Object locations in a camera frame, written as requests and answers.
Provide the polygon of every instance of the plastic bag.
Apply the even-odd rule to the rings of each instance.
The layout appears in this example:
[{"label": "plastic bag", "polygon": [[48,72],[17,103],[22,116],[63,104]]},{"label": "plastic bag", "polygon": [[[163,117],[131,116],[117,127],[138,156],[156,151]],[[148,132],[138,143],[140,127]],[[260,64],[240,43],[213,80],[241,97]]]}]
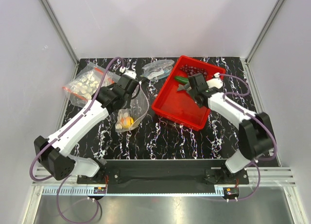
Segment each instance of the plastic bag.
[{"label": "plastic bag", "polygon": [[[102,67],[89,63],[73,81],[65,85],[63,89],[71,104],[84,107],[87,101],[92,99],[92,95],[96,92],[103,74],[104,69]],[[120,76],[108,72],[102,86],[117,82],[119,78]]]},{"label": "plastic bag", "polygon": [[118,112],[118,120],[116,122],[117,133],[123,133],[137,128],[147,115],[149,101],[140,86],[136,88],[133,96],[135,96],[137,92],[139,92],[137,97],[131,100],[131,108],[120,109]]},{"label": "plastic bag", "polygon": [[173,60],[158,60],[151,62],[142,68],[143,74],[141,77],[146,77],[153,82],[160,80],[171,73],[174,63]]}]

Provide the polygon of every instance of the metal floor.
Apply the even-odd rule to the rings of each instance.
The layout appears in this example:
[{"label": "metal floor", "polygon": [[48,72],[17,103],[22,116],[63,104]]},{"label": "metal floor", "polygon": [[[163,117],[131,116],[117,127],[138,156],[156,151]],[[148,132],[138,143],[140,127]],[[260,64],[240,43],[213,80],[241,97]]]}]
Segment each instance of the metal floor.
[{"label": "metal floor", "polygon": [[[241,188],[240,197],[251,192]],[[67,209],[81,196],[60,196],[60,207]],[[293,224],[284,190],[262,187],[249,200],[219,202],[210,197],[105,197],[100,200],[101,214],[91,223],[98,224]],[[64,215],[75,222],[85,222],[96,210],[83,201]],[[58,216],[55,196],[42,196],[35,224],[66,224]]]}]

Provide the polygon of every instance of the marble pattern surface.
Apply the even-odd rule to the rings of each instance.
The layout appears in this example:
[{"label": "marble pattern surface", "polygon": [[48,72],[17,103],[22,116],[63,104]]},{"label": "marble pattern surface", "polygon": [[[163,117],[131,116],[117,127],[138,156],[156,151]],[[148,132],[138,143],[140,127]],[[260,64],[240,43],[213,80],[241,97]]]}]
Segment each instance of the marble pattern surface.
[{"label": "marble pattern surface", "polygon": [[[238,57],[195,57],[198,60],[220,66],[227,74],[238,76],[246,81],[245,72]],[[140,79],[141,68],[153,61],[164,58],[125,58],[127,69],[136,71]],[[111,58],[81,59],[78,72],[88,62],[103,68]],[[115,63],[111,71],[118,71],[120,61]],[[150,105],[161,90],[165,78],[157,82],[145,82],[142,89],[147,95]],[[224,90],[245,93],[246,87],[231,78],[224,79]],[[231,97],[243,107],[255,111],[251,95]],[[81,108],[68,104],[63,124],[76,115]],[[218,113],[211,111],[203,130],[196,132],[157,116],[150,108],[139,127],[131,132],[116,133],[117,114],[92,128],[71,152],[75,156],[105,159],[197,159],[228,158],[238,148],[238,131],[229,121]]]}]

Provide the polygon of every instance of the red plastic bin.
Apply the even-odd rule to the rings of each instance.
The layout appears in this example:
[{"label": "red plastic bin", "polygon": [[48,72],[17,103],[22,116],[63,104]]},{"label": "red plastic bin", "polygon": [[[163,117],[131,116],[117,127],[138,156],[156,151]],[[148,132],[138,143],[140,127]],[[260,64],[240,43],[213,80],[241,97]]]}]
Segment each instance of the red plastic bin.
[{"label": "red plastic bin", "polygon": [[183,65],[205,69],[207,79],[211,79],[217,72],[225,73],[223,68],[183,55],[177,61],[151,108],[159,116],[198,131],[204,128],[210,109],[199,108],[185,91],[177,92],[179,83],[175,81],[174,76],[187,76],[180,70]]}]

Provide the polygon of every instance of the white wall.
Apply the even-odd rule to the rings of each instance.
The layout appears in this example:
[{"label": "white wall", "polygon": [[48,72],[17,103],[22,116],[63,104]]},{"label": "white wall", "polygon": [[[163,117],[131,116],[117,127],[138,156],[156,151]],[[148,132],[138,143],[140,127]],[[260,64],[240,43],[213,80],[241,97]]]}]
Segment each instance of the white wall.
[{"label": "white wall", "polygon": [[0,0],[0,218],[25,207],[34,139],[52,133],[74,64],[39,0]]},{"label": "white wall", "polygon": [[49,0],[80,58],[242,56],[276,0]]},{"label": "white wall", "polygon": [[286,0],[250,66],[311,221],[310,19],[310,0]]}]

